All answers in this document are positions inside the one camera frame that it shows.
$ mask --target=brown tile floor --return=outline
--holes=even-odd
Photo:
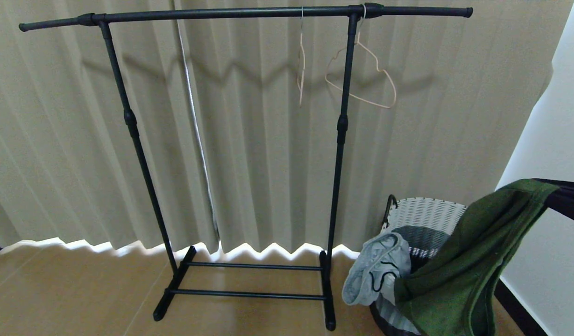
[[[337,328],[327,332],[318,301],[177,295],[165,318],[155,322],[152,311],[171,278],[161,248],[146,251],[135,244],[95,252],[74,246],[18,243],[0,252],[0,335],[381,335],[367,307],[346,306],[340,299],[353,263],[344,253],[333,258]],[[198,248],[195,261],[211,258]],[[260,262],[248,251],[231,261]],[[303,251],[289,261],[273,251],[264,262],[312,265],[317,256]],[[182,287],[316,294],[319,274],[192,268]],[[499,335],[521,335],[497,301],[495,307]]]

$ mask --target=curtain fold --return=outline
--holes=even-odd
[[[330,5],[349,5],[337,1]],[[470,19],[366,20],[361,41],[397,105],[349,100],[336,244],[379,231],[387,196],[469,204],[491,192],[550,75],[571,1],[390,1],[474,7]],[[22,33],[20,22],[161,9],[322,6],[294,0],[0,2],[0,243],[60,237],[161,243],[98,28]],[[324,81],[347,18],[111,24],[173,248],[326,247],[340,92]],[[330,78],[342,83],[344,53]],[[187,86],[185,68],[191,87]],[[190,96],[194,110],[190,107]],[[351,92],[393,92],[357,47]],[[201,132],[212,204],[195,133]]]

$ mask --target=green garment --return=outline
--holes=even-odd
[[[515,181],[468,207],[434,259],[397,279],[398,310],[427,336],[493,336],[498,277],[557,186]]]

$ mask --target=tile grout line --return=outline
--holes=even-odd
[[[139,308],[135,311],[135,314],[133,315],[133,318],[131,319],[131,321],[127,325],[127,329],[125,330],[123,336],[127,336],[127,332],[129,332],[129,329],[131,328],[131,325],[133,325],[135,318],[137,317],[139,312],[142,310],[143,304],[146,303],[148,296],[150,296],[150,293],[152,293],[152,289],[154,289],[154,286],[158,283],[158,281],[160,280],[160,277],[163,275],[163,272],[167,268],[168,265],[170,265],[170,263],[168,261],[166,261],[164,263],[163,268],[160,270],[160,273],[158,273],[158,277],[156,278],[156,280],[154,280],[154,282],[152,282],[152,285],[150,286],[150,289],[148,289],[148,293],[146,293],[146,295],[144,296],[142,303],[139,305]]]
[[[34,255],[32,255],[31,257],[27,258],[27,260],[21,264],[18,268],[16,268],[13,272],[11,272],[11,274],[9,274],[5,280],[1,281],[0,286],[3,285],[3,283],[7,282],[13,275],[15,275],[17,272],[19,272],[19,270],[21,270],[23,268],[23,266],[25,266],[28,262],[30,262],[33,258],[37,257],[37,255],[39,255],[40,253],[42,253],[42,251],[44,251],[46,248],[48,248],[48,246],[44,247],[43,249],[40,249],[39,251],[37,251]]]

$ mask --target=laundry basket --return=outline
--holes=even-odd
[[[466,206],[434,198],[405,198],[390,195],[381,232],[397,232],[409,243],[411,273],[425,265],[453,233]],[[389,300],[378,296],[370,304],[378,327],[388,336],[419,336],[413,323]]]

